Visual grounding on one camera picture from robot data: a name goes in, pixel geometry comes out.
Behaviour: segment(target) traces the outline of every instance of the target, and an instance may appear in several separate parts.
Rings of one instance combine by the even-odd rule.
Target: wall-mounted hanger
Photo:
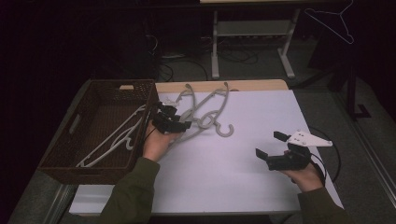
[[[344,41],[346,41],[348,44],[353,44],[353,42],[355,41],[353,36],[349,34],[349,30],[347,29],[347,25],[343,19],[343,13],[349,8],[351,7],[353,4],[353,0],[351,0],[351,3],[346,6],[341,12],[327,12],[327,11],[316,11],[312,8],[307,8],[304,12],[306,15],[310,16],[312,19],[314,19],[315,21],[318,21],[319,23],[321,23],[322,25],[324,25],[325,27],[327,27],[328,29],[330,29],[333,33],[335,33],[336,35],[338,35],[340,38],[342,38]],[[326,24],[324,21],[321,21],[318,18],[319,14],[327,14],[327,15],[334,15],[336,17],[339,18],[340,22],[343,23],[344,28],[346,30],[346,36],[340,35],[338,32],[336,32],[330,25]]]

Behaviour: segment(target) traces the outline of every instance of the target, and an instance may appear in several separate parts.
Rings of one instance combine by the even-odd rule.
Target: shelf leg
[[[282,48],[277,50],[277,52],[279,53],[280,61],[282,62],[283,67],[285,69],[286,75],[290,79],[295,78],[295,75],[294,75],[293,69],[291,68],[287,54],[288,54],[290,41],[291,41],[291,38],[293,37],[294,29],[296,27],[299,14],[300,14],[300,9],[299,8],[295,9],[294,13],[293,13],[293,17],[290,21],[288,32],[286,34],[286,42]]]
[[[219,79],[218,60],[218,12],[215,11],[213,19],[213,50],[212,50],[212,78]]]

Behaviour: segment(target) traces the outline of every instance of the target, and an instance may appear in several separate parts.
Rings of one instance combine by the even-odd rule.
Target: person's hand
[[[298,171],[280,171],[290,177],[302,192],[323,188],[318,171],[309,163],[305,169]]]
[[[150,121],[145,135],[147,139],[143,147],[143,157],[158,161],[166,153],[169,143],[178,136],[179,133],[160,133]]]

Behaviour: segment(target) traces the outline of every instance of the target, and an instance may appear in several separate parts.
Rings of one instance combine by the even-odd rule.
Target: wicker basket
[[[144,137],[144,124],[148,115],[154,114],[149,110],[158,100],[153,80],[91,81],[59,138],[41,160],[38,170],[63,184],[116,184],[134,168],[141,156],[139,143]],[[122,132],[142,119],[137,130],[130,135],[133,150],[128,150],[126,143],[122,143],[93,167],[76,167],[141,105],[146,105],[146,109],[125,123],[86,163],[106,152]]]

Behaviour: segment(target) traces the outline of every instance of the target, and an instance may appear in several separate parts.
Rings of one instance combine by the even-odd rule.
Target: clothes hanger
[[[191,96],[192,97],[192,107],[185,112],[183,112],[182,115],[180,115],[180,121],[192,121],[194,122],[198,130],[195,133],[191,133],[190,135],[182,134],[179,138],[177,138],[172,144],[175,143],[180,143],[186,140],[189,140],[198,134],[202,133],[203,131],[207,130],[210,128],[212,125],[216,126],[216,133],[222,137],[229,137],[233,134],[233,125],[229,124],[229,131],[227,133],[223,133],[221,131],[221,124],[217,121],[219,115],[222,113],[224,110],[224,107],[227,103],[228,95],[229,95],[229,87],[228,83],[224,82],[224,86],[226,87],[226,90],[224,89],[216,89],[212,91],[210,94],[206,96],[205,99],[203,99],[201,102],[197,102],[196,97],[195,97],[195,92],[192,89],[192,86],[190,84],[186,84],[187,90],[184,90],[180,93],[180,95],[177,97],[177,99],[172,103],[173,105],[178,105],[179,101],[182,99],[183,96]],[[205,113],[201,118],[196,118],[195,111],[197,111],[199,108],[201,108],[206,102],[208,102],[213,96],[215,95],[221,95],[224,96],[223,103],[221,104],[220,109],[217,110],[212,110],[207,113]]]
[[[144,111],[145,110],[145,105],[141,105],[139,108],[136,109],[136,111],[128,118],[126,119],[119,128],[117,128],[111,135],[108,136],[108,138],[105,139],[105,141],[103,141],[101,144],[99,144],[99,146],[97,146],[90,154],[88,154],[88,156],[86,156],[81,162],[79,162],[77,164],[76,167],[92,167],[94,166],[97,162],[101,161],[104,157],[106,157],[110,152],[114,151],[117,147],[120,146],[120,144],[125,142],[125,147],[128,150],[132,150],[133,147],[131,146],[131,134],[137,130],[137,128],[139,127],[140,122],[142,121],[142,118],[140,118],[140,120],[131,128],[128,128],[127,130],[125,130],[124,132],[122,132],[115,140],[114,142],[111,144],[110,148],[101,156],[99,156],[97,159],[95,159],[94,161],[91,161],[90,163],[86,164],[85,162],[91,157],[91,155],[93,155],[99,148],[101,148],[114,134],[116,134],[126,123],[128,123],[128,121],[133,118],[134,116],[136,116],[136,114],[138,112]]]
[[[347,25],[344,21],[343,18],[343,14],[344,12],[353,5],[353,0],[351,0],[351,3],[346,6],[341,12],[327,12],[327,11],[316,11],[312,8],[306,8],[305,9],[305,14],[308,15],[309,17],[311,17],[312,19],[314,19],[315,21],[318,21],[319,23],[321,23],[322,25],[324,25],[326,28],[328,28],[329,30],[331,30],[333,33],[335,33],[336,35],[338,35],[341,39],[343,39],[344,41],[346,41],[348,44],[353,44],[353,42],[355,41],[353,36],[349,34],[349,30],[347,29]],[[340,35],[338,32],[336,32],[332,27],[330,27],[328,24],[326,24],[325,22],[321,21],[320,19],[318,19],[315,15],[316,14],[328,14],[328,15],[334,15],[334,16],[338,16],[339,19],[341,20],[341,23],[344,24],[344,28],[346,30],[346,36],[347,38],[343,37],[342,35]]]

